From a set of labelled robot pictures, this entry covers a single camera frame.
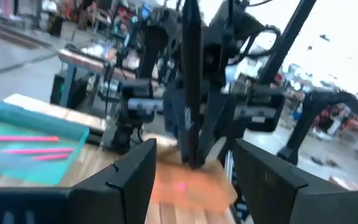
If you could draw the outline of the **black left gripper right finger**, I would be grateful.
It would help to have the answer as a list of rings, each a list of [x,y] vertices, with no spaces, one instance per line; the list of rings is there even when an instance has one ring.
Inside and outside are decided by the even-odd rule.
[[[290,224],[298,189],[307,182],[287,161],[238,139],[233,149],[237,181],[254,224]]]

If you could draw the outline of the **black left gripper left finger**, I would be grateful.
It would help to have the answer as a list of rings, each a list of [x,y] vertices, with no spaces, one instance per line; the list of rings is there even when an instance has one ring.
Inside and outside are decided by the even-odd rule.
[[[74,185],[70,224],[144,224],[156,157],[157,141],[149,139]]]

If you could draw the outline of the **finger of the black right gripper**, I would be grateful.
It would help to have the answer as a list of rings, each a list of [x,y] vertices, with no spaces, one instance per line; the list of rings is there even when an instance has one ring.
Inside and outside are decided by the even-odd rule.
[[[178,140],[181,151],[182,163],[188,163],[191,168],[195,167],[195,140],[194,132],[188,129],[184,123],[178,125]]]
[[[220,115],[226,100],[221,93],[209,93],[204,107],[203,125],[198,140],[197,167],[201,167],[215,143],[214,130],[219,123]]]

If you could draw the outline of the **pink pencil with orange end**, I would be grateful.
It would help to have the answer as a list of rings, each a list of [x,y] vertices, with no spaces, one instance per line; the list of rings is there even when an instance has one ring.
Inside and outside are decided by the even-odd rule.
[[[0,142],[59,142],[57,136],[0,136]]]
[[[51,154],[45,156],[36,156],[34,160],[36,161],[55,161],[55,160],[64,160],[69,158],[69,154]]]
[[[5,149],[1,153],[6,154],[50,154],[58,152],[73,152],[72,147],[43,148],[43,149]]]

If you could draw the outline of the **orange plastic bin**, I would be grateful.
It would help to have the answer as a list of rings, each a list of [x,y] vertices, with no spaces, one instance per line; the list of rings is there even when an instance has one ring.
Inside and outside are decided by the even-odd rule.
[[[219,161],[200,169],[158,162],[151,199],[178,207],[222,213],[237,198]]]

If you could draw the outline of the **light teal plastic bin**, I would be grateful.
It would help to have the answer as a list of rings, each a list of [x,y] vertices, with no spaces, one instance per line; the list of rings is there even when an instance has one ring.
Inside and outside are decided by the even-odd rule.
[[[57,136],[59,142],[0,142],[5,149],[43,149],[72,147],[73,152],[50,154],[6,154],[0,152],[0,175],[39,184],[58,184],[85,145],[90,130],[62,118],[27,110],[0,102],[0,136]],[[36,161],[34,157],[69,154],[69,158],[55,161]]]

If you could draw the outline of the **black computer tower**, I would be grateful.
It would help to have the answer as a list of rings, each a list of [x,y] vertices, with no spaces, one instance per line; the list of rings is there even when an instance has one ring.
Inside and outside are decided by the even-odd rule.
[[[52,92],[50,95],[50,103],[54,105],[60,105],[60,101],[63,94],[64,82],[66,75],[64,73],[57,73],[53,79]],[[88,75],[75,78],[71,88],[70,97],[66,105],[69,109],[77,109],[79,105],[86,98],[86,89],[88,86]]]

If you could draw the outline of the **blue-grey side table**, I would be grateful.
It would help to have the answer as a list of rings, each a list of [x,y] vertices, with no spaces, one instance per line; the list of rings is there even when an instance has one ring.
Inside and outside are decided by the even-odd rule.
[[[135,72],[127,68],[120,68],[115,64],[115,62],[118,62],[118,56],[116,55],[118,51],[114,47],[102,47],[98,45],[94,47],[85,47],[85,49],[91,49],[96,53],[101,52],[101,56],[88,54],[72,45],[61,49],[58,53],[60,61],[68,65],[64,89],[59,102],[59,105],[62,107],[68,108],[71,103],[71,99],[73,98],[71,88],[75,81],[78,68],[97,74],[98,77],[94,83],[96,86],[98,86],[100,78],[103,78],[104,80],[110,80],[111,78],[135,78]]]

